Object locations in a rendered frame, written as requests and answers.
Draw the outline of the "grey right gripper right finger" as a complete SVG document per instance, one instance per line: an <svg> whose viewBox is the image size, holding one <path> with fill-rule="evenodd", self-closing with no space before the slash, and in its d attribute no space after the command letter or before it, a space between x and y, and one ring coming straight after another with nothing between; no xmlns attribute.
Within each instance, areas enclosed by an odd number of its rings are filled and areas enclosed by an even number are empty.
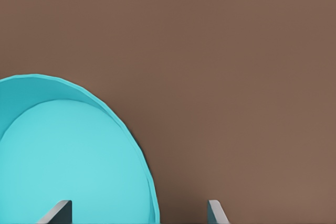
<svg viewBox="0 0 336 224"><path fill-rule="evenodd" d="M218 200L207 202L207 224L230 224Z"/></svg>

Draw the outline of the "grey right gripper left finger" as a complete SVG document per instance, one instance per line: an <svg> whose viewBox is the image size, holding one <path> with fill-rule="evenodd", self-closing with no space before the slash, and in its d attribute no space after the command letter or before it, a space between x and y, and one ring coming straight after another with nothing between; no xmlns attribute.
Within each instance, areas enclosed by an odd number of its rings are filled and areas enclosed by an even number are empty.
<svg viewBox="0 0 336 224"><path fill-rule="evenodd" d="M37 224L72 224L72 201L61 200Z"/></svg>

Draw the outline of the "turquoise plate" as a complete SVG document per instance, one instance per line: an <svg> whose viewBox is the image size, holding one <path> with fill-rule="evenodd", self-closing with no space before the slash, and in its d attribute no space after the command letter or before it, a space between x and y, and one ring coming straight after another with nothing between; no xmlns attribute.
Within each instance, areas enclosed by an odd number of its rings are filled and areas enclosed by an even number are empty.
<svg viewBox="0 0 336 224"><path fill-rule="evenodd" d="M126 125L81 86L0 79L0 224L36 224L61 200L73 224L160 224L151 171Z"/></svg>

